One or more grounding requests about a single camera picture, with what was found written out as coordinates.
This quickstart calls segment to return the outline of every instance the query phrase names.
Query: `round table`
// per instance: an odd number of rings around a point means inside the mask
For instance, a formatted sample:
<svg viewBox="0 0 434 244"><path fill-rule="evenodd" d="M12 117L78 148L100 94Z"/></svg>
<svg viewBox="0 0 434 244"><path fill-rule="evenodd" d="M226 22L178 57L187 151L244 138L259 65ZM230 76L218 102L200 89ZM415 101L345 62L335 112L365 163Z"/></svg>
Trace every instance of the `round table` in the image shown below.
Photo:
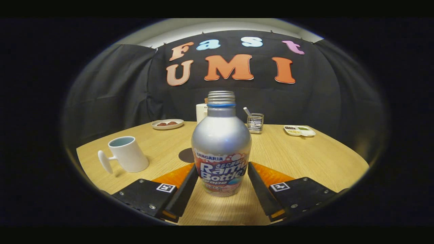
<svg viewBox="0 0 434 244"><path fill-rule="evenodd" d="M196 122L185 121L176 129L156 130L151 123L120 131L77 148L81 166L89 179L101 190L114 194L142 178L155 179L187 163L178 154L191 148L191 136ZM312 128L314 137L288 135L284 125L267 125L261 134L251 134L249 161L287 174L293 178L309 177L329 189L339 192L355 184L368 170L367 162L353 150ZM99 162L97 152L112 156L107 144L120 136L134 136L149 160L149 166L138 173L129 173L117 161L110 161L113 174ZM249 176L245 174L240 191L230 197L213 197L199 185L198 178L184 215L178 225L267 225Z"/></svg>

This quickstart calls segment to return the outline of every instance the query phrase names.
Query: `white plate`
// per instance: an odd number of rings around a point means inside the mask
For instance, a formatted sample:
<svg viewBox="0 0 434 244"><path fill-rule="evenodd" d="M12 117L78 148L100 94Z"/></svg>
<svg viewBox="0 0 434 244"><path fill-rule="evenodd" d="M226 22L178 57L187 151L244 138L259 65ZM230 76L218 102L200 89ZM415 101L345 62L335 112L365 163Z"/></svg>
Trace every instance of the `white plate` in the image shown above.
<svg viewBox="0 0 434 244"><path fill-rule="evenodd" d="M311 137L316 135L315 131L313 131L311 128L307 127L307 126L303 126L303 125L284 125L283 129L290 135L293 136L306 136L306 137Z"/></svg>
<svg viewBox="0 0 434 244"><path fill-rule="evenodd" d="M160 123L169 123L169 122L176 122L176 125L165 125L165 126L157 126ZM174 128L181 127L184 124L184 120L182 119L163 119L163 120L157 120L151 124L152 128L156 130L170 130Z"/></svg>

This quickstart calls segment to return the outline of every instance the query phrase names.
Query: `blue ring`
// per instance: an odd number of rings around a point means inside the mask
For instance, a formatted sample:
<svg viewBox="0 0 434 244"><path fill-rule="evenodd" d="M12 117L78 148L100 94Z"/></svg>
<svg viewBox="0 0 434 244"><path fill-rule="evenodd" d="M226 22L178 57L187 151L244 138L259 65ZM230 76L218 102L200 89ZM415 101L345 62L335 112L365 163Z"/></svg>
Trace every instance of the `blue ring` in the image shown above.
<svg viewBox="0 0 434 244"><path fill-rule="evenodd" d="M235 104L207 104L207 105L210 108L213 108L213 107L227 108L227 107L235 106Z"/></svg>

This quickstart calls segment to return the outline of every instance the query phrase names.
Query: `letter m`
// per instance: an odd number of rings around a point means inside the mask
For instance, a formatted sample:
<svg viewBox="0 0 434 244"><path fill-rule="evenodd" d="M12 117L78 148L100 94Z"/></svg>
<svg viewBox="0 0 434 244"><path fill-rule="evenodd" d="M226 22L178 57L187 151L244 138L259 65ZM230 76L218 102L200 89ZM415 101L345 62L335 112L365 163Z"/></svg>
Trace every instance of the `letter m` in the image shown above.
<svg viewBox="0 0 434 244"><path fill-rule="evenodd" d="M217 74L217 70L220 72L224 79L229 78L233 70L235 73L232 75L233 79L251 80L253 75L250 73L250 59L249 54L237 54L228 63L220 55L214 55L206 57L205 60L208 64L208 75L204 77L205 80L218 80L220 76Z"/></svg>

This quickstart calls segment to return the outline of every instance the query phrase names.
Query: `white mug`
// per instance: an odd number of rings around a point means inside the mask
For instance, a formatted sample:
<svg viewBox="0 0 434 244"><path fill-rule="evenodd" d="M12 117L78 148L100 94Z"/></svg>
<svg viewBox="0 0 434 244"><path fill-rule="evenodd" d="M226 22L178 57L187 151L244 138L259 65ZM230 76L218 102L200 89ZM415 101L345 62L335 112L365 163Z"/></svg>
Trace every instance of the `white mug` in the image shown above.
<svg viewBox="0 0 434 244"><path fill-rule="evenodd" d="M103 151L98 151L98 158L104 169L113 174L110 160L116 159L127 172L140 172L149 166L149 161L141 151L133 136L122 136L108 143L113 157L107 158Z"/></svg>
<svg viewBox="0 0 434 244"><path fill-rule="evenodd" d="M196 104L196 120L199 124L208 115L208 104Z"/></svg>

